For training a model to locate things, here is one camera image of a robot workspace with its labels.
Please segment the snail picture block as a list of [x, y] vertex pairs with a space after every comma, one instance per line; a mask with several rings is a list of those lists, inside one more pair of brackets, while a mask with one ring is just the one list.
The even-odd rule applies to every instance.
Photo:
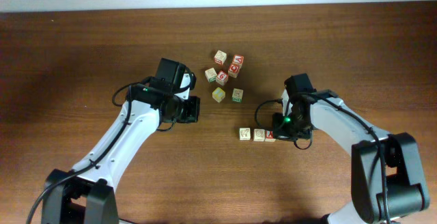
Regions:
[[256, 128], [253, 131], [253, 140], [254, 141], [265, 141], [266, 139], [266, 131], [261, 128]]

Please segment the block with green Z side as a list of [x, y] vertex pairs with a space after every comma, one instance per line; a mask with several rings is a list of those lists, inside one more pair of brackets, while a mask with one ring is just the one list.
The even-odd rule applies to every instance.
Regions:
[[239, 128], [239, 139], [241, 141], [246, 141], [251, 139], [251, 129], [250, 128]]

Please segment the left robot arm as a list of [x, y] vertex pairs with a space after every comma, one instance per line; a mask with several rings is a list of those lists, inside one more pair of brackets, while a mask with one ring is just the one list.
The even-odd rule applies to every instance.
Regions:
[[154, 76], [122, 87], [120, 112], [94, 148], [68, 172], [55, 169], [35, 204], [42, 223], [123, 223], [115, 192], [145, 140], [161, 124], [199, 118], [200, 99], [190, 96], [196, 76], [184, 64], [162, 58]]

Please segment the red letter Y block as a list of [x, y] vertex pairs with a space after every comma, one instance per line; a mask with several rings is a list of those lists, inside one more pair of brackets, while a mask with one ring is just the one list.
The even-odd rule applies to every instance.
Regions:
[[265, 131], [265, 141], [267, 142], [275, 142], [276, 139], [273, 136], [273, 132], [270, 130]]

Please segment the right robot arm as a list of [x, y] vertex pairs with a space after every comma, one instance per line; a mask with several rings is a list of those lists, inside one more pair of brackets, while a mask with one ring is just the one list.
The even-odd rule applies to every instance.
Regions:
[[395, 223], [429, 208], [430, 195], [419, 148], [406, 132], [393, 134], [369, 123], [333, 91], [317, 91], [307, 74], [284, 82], [283, 110], [273, 118], [273, 137], [296, 143], [313, 131], [331, 137], [351, 158], [351, 202], [322, 217], [323, 223]]

